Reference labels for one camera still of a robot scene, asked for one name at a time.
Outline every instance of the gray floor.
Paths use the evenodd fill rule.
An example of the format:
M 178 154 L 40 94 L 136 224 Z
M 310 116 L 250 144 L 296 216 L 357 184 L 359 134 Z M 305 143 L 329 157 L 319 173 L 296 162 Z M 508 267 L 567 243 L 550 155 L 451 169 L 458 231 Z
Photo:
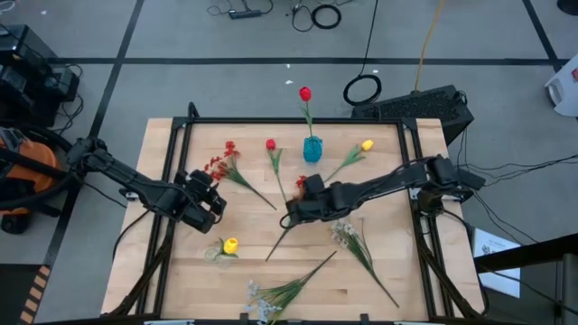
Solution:
M 240 8 L 240 1 L 232 0 Z M 266 0 L 251 0 L 267 8 Z M 231 21 L 210 16 L 209 5 L 225 1 L 144 0 L 127 58 L 362 58 L 368 37 L 372 0 L 356 0 L 341 7 L 343 21 L 332 31 L 291 28 L 286 0 L 260 19 Z M 28 0 L 0 17 L 6 23 L 28 23 L 59 56 L 115 58 L 136 0 Z M 313 0 L 305 3 L 315 7 Z M 533 0 L 545 33 L 560 59 L 578 52 L 578 17 L 561 13 L 555 0 Z M 378 8 L 369 57 L 418 58 L 436 1 L 389 0 Z M 322 20 L 331 20 L 322 14 Z M 304 27 L 308 22 L 298 17 Z M 548 56 L 522 0 L 448 0 L 427 48 L 438 59 L 547 59 Z M 112 70 L 111 64 L 82 65 L 80 94 L 85 110 L 65 134 L 70 140 L 86 136 L 98 110 Z M 118 159 L 135 165 L 146 120 L 182 116 L 189 101 L 202 116 L 299 116 L 297 89 L 313 90 L 315 116 L 349 116 L 341 98 L 345 84 L 359 73 L 346 64 L 125 64 L 99 136 Z M 384 83 L 382 99 L 407 94 L 415 82 L 415 65 L 369 65 Z M 543 86 L 554 74 L 550 66 L 426 65 L 421 89 L 453 84 L 464 90 L 475 122 L 469 128 L 468 160 L 480 166 L 502 163 L 540 163 L 578 152 L 578 122 L 552 110 Z M 371 93 L 358 85 L 355 96 Z M 452 158 L 459 141 L 450 147 Z M 513 225 L 537 240 L 575 233 L 575 165 L 558 165 L 512 181 L 503 181 L 481 196 Z M 107 193 L 117 186 L 102 176 L 88 181 Z M 463 205 L 474 226 L 507 237 L 493 225 L 474 200 Z M 37 321 L 96 317 L 107 285 L 112 245 L 124 211 L 91 189 L 82 190 Z M 38 216 L 27 233 L 0 233 L 0 263 L 41 263 L 56 219 Z M 529 240 L 519 234 L 525 244 Z M 523 278 L 548 294 L 555 294 L 555 265 L 526 268 Z M 513 301 L 492 294 L 492 307 L 526 320 L 547 319 L 552 311 L 531 292 Z

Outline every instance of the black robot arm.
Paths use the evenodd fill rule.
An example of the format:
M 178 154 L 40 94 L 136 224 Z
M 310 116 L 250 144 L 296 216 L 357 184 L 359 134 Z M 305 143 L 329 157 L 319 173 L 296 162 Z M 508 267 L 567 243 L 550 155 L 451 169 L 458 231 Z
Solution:
M 153 213 L 182 221 L 202 233 L 219 222 L 227 205 L 217 193 L 217 185 L 210 186 L 212 179 L 206 172 L 180 171 L 174 183 L 154 181 L 115 159 L 96 138 L 79 139 L 68 152 L 67 162 L 76 173 L 102 172 L 136 193 Z M 202 202 L 210 208 L 203 208 Z
M 387 175 L 359 184 L 336 181 L 325 188 L 321 176 L 315 174 L 303 182 L 302 197 L 286 203 L 288 227 L 344 218 L 368 200 L 407 189 L 413 189 L 420 210 L 425 213 L 441 211 L 444 195 L 458 200 L 471 195 L 468 186 L 460 182 L 452 162 L 442 156 L 408 162 Z

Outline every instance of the orange vacuum cleaner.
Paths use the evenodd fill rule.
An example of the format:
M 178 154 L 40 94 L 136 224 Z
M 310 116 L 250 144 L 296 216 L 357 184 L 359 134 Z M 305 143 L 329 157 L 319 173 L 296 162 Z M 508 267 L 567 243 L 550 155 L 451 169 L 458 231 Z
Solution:
M 38 162 L 40 169 L 32 168 L 34 162 Z M 47 144 L 32 141 L 17 128 L 0 127 L 0 200 L 21 200 L 45 192 L 56 183 L 56 176 L 61 176 L 55 172 L 60 170 L 58 159 Z M 43 202 L 29 200 L 15 209 L 0 209 L 2 230 L 23 233 L 33 210 L 53 217 L 60 215 L 59 210 Z

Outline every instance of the blue vase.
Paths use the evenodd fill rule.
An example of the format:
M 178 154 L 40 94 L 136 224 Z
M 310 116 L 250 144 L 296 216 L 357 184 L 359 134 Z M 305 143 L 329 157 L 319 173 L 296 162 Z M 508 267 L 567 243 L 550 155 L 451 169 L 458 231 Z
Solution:
M 311 136 L 303 140 L 303 158 L 308 163 L 316 163 L 322 158 L 323 140 Z

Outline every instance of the yellow tulip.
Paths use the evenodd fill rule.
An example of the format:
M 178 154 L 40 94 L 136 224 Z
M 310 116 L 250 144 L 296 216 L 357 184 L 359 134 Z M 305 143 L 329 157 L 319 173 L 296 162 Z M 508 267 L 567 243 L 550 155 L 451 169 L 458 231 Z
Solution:
M 223 251 L 227 254 L 235 254 L 237 252 L 238 241 L 235 238 L 229 238 L 223 245 Z
M 361 144 L 361 149 L 363 149 L 363 151 L 369 151 L 369 149 L 371 149 L 372 146 L 373 146 L 373 141 L 366 140 L 363 142 L 363 144 Z

